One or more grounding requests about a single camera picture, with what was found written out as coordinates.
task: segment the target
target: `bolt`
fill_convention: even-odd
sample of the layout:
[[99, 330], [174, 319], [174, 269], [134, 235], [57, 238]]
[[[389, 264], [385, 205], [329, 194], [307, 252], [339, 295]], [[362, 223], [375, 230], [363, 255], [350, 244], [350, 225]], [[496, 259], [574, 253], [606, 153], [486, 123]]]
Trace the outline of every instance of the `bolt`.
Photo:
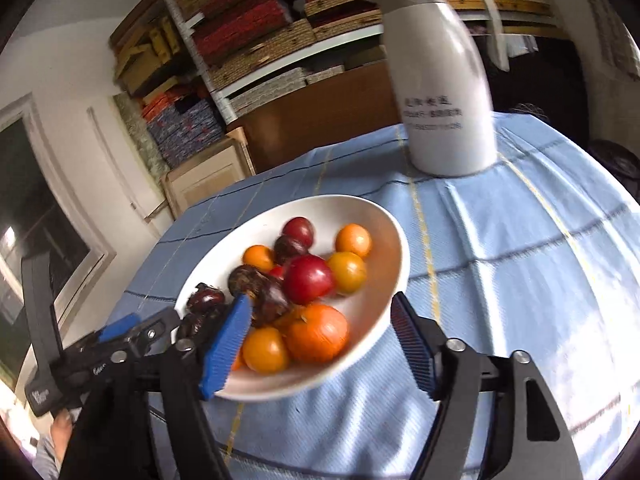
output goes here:
[[527, 354], [524, 350], [516, 350], [513, 353], [513, 358], [516, 359], [520, 364], [527, 364], [531, 362], [531, 356]]
[[462, 352], [465, 348], [465, 342], [462, 339], [451, 338], [447, 339], [447, 348], [454, 352]]
[[193, 350], [193, 341], [191, 339], [179, 339], [175, 343], [175, 349], [178, 352], [188, 352], [189, 350]]
[[127, 360], [127, 353], [124, 350], [116, 350], [111, 354], [112, 363], [123, 363]]

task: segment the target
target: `gray sleeve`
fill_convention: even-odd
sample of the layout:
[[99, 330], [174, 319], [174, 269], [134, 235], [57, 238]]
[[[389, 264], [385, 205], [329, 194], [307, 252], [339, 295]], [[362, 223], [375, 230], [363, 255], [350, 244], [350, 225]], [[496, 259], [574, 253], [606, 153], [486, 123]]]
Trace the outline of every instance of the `gray sleeve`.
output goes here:
[[58, 461], [50, 435], [43, 435], [36, 446], [33, 468], [44, 480], [58, 480]]

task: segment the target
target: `pitcher handle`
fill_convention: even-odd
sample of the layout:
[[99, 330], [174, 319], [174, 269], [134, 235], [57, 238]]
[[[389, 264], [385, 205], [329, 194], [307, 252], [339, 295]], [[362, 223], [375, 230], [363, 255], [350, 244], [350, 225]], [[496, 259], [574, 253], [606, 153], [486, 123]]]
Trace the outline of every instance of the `pitcher handle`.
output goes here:
[[500, 12], [496, 7], [494, 0], [482, 0], [487, 12], [489, 13], [489, 34], [488, 43], [489, 59], [504, 72], [509, 71], [509, 57], [507, 56], [507, 46], [504, 41], [504, 33], [502, 32], [502, 20]]

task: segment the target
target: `person's hand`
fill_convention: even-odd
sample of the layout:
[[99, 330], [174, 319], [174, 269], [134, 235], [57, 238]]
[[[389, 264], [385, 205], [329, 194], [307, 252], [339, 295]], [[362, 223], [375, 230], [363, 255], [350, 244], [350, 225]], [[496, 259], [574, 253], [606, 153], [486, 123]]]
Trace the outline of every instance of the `person's hand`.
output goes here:
[[51, 439], [53, 441], [53, 449], [56, 452], [58, 462], [62, 464], [65, 458], [66, 446], [69, 444], [71, 432], [74, 427], [71, 421], [71, 415], [67, 410], [61, 410], [51, 425]]

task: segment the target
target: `tablecloth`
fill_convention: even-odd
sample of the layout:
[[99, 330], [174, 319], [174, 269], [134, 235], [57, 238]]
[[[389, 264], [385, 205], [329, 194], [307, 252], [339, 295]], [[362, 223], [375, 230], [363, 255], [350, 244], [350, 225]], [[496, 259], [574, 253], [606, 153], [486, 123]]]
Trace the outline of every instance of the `tablecloth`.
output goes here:
[[[410, 244], [406, 294], [449, 336], [499, 356], [529, 351], [570, 428], [587, 480], [607, 469], [640, 418], [640, 208], [589, 155], [527, 115], [495, 114], [498, 162], [433, 178], [409, 162], [401, 125], [312, 150], [188, 209], [153, 248], [111, 320], [173, 304], [219, 240], [274, 206], [314, 194], [372, 200]], [[175, 475], [159, 396], [153, 427]], [[465, 466], [484, 449], [482, 394]], [[236, 479], [407, 478], [437, 405], [415, 387], [389, 328], [320, 387], [273, 402], [205, 403]]]

